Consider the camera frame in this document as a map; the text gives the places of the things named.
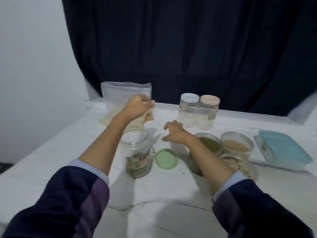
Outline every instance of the blue container lid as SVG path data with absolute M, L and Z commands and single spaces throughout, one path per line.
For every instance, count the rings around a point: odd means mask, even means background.
M 311 156 L 290 136 L 280 132 L 260 130 L 259 136 L 278 159 L 310 164 Z

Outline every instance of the food storage container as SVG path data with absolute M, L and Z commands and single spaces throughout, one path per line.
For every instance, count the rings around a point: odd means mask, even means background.
M 184 128 L 193 127 L 196 120 L 199 96 L 197 94 L 184 93 L 180 96 L 178 121 Z
M 249 159 L 254 144 L 247 136 L 236 132 L 225 132 L 221 135 L 224 152 Z
M 132 178 L 145 176 L 151 168 L 147 130 L 132 126 L 124 132 L 120 140 L 120 153 L 125 170 Z
M 200 141 L 216 156 L 219 156 L 221 154 L 223 146 L 221 140 L 218 139 L 215 135 L 211 135 L 208 133 L 197 133 L 195 135 L 199 137 Z M 191 153 L 189 153 L 187 165 L 191 172 L 199 176 L 203 176 L 203 173 L 201 172 Z
M 259 177 L 256 166 L 250 161 L 231 153 L 223 153 L 219 157 L 235 171 L 241 172 L 245 177 L 256 180 Z
M 260 130 L 256 143 L 266 161 L 276 167 L 305 170 L 311 156 L 290 136 L 274 131 Z
M 215 123 L 220 98 L 212 95 L 203 95 L 197 108 L 196 126 L 201 130 L 212 129 Z

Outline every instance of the sleeve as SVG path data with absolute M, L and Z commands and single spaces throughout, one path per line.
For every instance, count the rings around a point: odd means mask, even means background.
M 109 201 L 108 184 L 105 174 L 76 159 L 52 176 L 33 206 L 13 217 L 2 237 L 91 238 Z
M 253 180 L 232 183 L 212 208 L 228 237 L 314 237 L 306 224 L 263 193 Z

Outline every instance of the plastic bag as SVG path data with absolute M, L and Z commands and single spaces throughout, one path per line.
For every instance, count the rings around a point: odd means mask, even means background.
M 103 82 L 101 83 L 101 91 L 108 114 L 100 123 L 107 126 L 133 95 L 144 94 L 151 98 L 152 85 L 151 83 Z M 133 124 L 139 126 L 141 122 L 144 122 L 144 119 L 145 115 L 135 120 Z

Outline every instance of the shirt cuff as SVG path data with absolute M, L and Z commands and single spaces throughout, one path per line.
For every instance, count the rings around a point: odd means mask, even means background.
M 75 167 L 79 167 L 85 170 L 90 171 L 91 173 L 97 175 L 99 178 L 101 178 L 103 181 L 105 181 L 105 183 L 107 184 L 107 186 L 109 186 L 109 178 L 108 176 L 106 176 L 104 173 L 102 173 L 100 170 L 92 167 L 91 165 L 81 161 L 80 159 L 74 159 L 73 161 L 71 161 L 67 166 L 75 166 Z
M 214 202 L 216 202 L 216 200 L 218 199 L 218 197 L 228 188 L 230 188 L 231 186 L 237 184 L 238 182 L 242 181 L 242 180 L 246 180 L 248 179 L 247 177 L 245 177 L 242 173 L 240 172 L 235 172 L 228 180 L 227 182 L 216 192 L 215 196 L 214 196 Z

